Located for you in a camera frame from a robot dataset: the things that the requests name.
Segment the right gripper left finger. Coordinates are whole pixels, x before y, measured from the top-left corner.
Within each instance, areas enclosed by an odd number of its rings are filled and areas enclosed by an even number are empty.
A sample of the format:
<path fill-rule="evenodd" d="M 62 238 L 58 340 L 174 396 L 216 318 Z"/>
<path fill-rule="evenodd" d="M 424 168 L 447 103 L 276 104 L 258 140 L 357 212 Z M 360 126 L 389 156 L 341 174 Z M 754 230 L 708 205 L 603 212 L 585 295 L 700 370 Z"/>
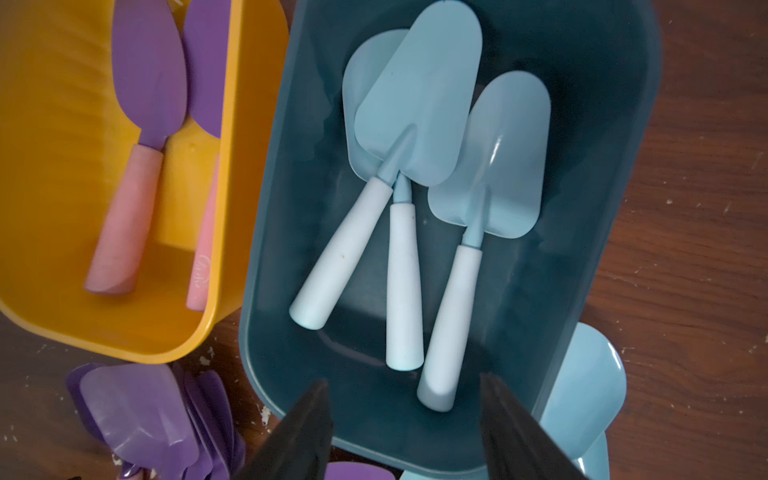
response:
<path fill-rule="evenodd" d="M 314 382 L 234 479 L 323 479 L 333 438 L 330 387 Z"/>

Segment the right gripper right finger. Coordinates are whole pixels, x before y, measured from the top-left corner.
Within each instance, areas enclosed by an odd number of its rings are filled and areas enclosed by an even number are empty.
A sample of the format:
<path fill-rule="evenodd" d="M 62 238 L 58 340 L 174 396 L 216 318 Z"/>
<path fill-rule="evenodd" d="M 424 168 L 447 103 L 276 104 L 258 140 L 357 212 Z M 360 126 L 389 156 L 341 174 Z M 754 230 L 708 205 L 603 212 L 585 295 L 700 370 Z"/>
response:
<path fill-rule="evenodd" d="M 490 479 L 583 479 L 503 380 L 480 375 L 480 430 Z"/>

